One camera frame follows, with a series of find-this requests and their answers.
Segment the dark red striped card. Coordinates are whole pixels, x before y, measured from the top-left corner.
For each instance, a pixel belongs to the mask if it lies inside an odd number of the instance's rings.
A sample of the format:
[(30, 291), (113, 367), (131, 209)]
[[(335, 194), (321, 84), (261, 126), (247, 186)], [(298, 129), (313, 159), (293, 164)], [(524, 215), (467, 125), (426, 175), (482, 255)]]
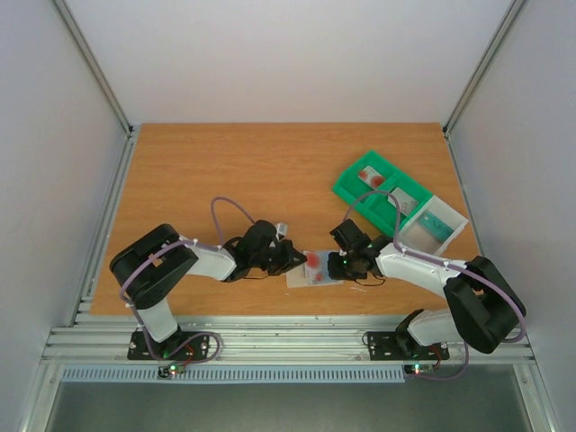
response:
[(305, 278), (309, 285), (327, 284), (328, 274), (328, 254), (326, 250), (305, 251), (307, 262), (304, 264)]

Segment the beige card holder wallet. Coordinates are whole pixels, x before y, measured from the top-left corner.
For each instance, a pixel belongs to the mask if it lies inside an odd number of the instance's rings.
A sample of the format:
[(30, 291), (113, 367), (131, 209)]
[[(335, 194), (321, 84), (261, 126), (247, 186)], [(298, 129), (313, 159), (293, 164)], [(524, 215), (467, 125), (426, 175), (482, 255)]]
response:
[(306, 262), (287, 272), (286, 286), (289, 289), (336, 285), (343, 281), (329, 276), (328, 261), (331, 250), (304, 251)]

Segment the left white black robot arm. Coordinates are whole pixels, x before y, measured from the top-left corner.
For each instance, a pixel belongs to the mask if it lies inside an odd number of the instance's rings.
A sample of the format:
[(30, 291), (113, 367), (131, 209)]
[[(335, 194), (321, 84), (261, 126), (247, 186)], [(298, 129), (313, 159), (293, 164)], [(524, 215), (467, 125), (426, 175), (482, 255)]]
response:
[(219, 246), (185, 238), (173, 226), (161, 224), (119, 252), (109, 269), (121, 287), (121, 299), (146, 331), (150, 349), (170, 358), (179, 352), (182, 338), (167, 296), (185, 276), (233, 283), (253, 269), (278, 276), (306, 262), (285, 237), (284, 225), (257, 220), (244, 235)]

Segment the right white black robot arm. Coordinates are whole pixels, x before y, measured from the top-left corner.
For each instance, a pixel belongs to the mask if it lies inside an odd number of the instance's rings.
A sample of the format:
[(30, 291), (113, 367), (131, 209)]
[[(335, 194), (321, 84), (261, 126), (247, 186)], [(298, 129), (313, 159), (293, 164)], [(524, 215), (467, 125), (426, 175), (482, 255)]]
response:
[(490, 354), (500, 344), (523, 337), (511, 332), (526, 327), (526, 308), (488, 258), (443, 259), (405, 247), (394, 238), (369, 238), (350, 219), (330, 236), (338, 246), (328, 255), (330, 278), (359, 280), (372, 275), (401, 280), (446, 300), (446, 309), (414, 310), (397, 326), (395, 339), (405, 356), (457, 341)]

